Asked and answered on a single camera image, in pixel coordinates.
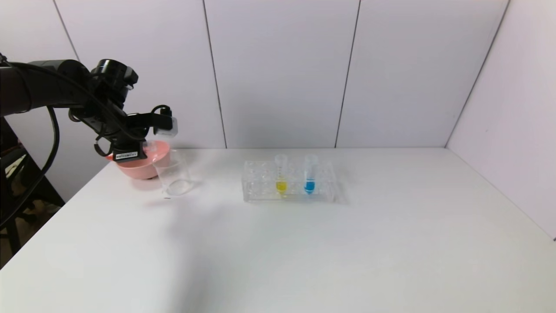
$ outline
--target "robotic arm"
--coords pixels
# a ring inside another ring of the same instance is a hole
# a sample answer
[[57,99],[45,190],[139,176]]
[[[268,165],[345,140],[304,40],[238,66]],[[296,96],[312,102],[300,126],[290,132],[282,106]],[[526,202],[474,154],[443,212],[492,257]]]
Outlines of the robotic arm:
[[[37,107],[69,108],[69,118],[83,122],[97,133],[95,150],[113,160],[144,159],[143,143],[149,128],[155,134],[174,136],[177,121],[170,107],[160,105],[150,113],[126,114],[123,103],[138,76],[118,61],[104,59],[89,72],[75,60],[8,63],[0,55],[1,116]],[[106,138],[110,150],[103,152],[98,140]]]

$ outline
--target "floor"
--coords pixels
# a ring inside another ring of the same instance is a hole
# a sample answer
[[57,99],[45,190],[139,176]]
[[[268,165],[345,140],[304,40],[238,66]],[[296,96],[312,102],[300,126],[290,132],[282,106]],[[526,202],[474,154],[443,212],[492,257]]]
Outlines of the floor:
[[[33,202],[35,205],[35,209],[29,210],[26,209],[25,213],[27,214],[35,214],[37,216],[37,220],[29,224],[24,221],[22,218],[16,219],[17,231],[19,233],[19,240],[21,242],[21,246],[23,246],[33,235],[41,229],[41,227],[50,219],[52,216],[51,213],[48,213],[49,206],[45,205],[44,202],[37,200]],[[5,234],[6,230],[3,229],[0,233]],[[0,268],[4,267],[6,263],[12,258],[12,250],[10,249],[8,239],[0,239]]]
[[[21,194],[25,191],[25,187],[21,184],[19,177],[15,177],[12,183],[12,190],[15,194]],[[36,200],[33,202],[35,208],[34,209],[26,209],[24,213],[27,214],[35,214],[37,216],[37,220],[31,224],[24,221],[22,218],[16,218],[16,225],[17,231],[19,233],[19,240],[21,246],[25,245],[25,243],[33,237],[33,235],[41,229],[41,227],[52,217],[55,211],[57,211],[58,207],[53,206],[51,204],[42,202],[41,200]],[[0,233],[5,234],[6,230],[3,229]],[[12,258],[12,250],[9,246],[9,242],[7,238],[0,239],[0,268],[4,267],[6,263]]]

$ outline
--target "test tube with yellow liquid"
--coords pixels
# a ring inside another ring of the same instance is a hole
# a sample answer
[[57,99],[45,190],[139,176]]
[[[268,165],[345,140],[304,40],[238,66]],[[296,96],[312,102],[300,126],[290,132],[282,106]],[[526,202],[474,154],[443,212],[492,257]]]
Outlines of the test tube with yellow liquid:
[[287,155],[279,154],[275,156],[274,162],[276,163],[276,190],[280,194],[284,194],[287,190]]

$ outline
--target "white wall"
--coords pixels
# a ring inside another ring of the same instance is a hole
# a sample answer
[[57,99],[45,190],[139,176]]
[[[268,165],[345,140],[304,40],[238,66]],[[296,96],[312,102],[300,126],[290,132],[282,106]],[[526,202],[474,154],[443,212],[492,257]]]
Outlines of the white wall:
[[[2,0],[0,51],[14,62],[76,59],[52,1]],[[69,200],[107,161],[93,148],[95,134],[57,109],[60,126],[58,154],[46,177],[64,200]],[[52,124],[46,108],[6,116],[39,167],[46,162],[53,143]]]
[[358,0],[206,0],[229,148],[332,148]]
[[556,237],[556,1],[510,2],[448,148]]
[[337,147],[445,146],[506,4],[362,1]]
[[[202,0],[57,4],[78,56],[89,69],[100,59],[113,58],[138,73],[139,81],[125,102],[127,113],[170,105],[179,128],[169,140],[172,146],[225,147]],[[10,60],[76,59],[51,0],[4,0],[0,14],[0,51]],[[67,110],[57,112],[61,143],[47,178],[69,200],[107,161],[95,152],[91,129],[71,122]],[[7,120],[41,166],[53,137],[46,109]]]
[[56,2],[85,66],[112,58],[139,75],[128,114],[169,105],[179,130],[172,147],[225,147],[202,0]]

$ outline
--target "blue liquid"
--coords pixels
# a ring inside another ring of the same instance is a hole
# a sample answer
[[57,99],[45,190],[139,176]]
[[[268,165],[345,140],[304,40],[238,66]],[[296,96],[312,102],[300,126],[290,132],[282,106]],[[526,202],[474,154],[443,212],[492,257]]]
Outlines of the blue liquid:
[[315,191],[315,182],[313,180],[307,180],[305,183],[305,192],[311,194],[313,191]]

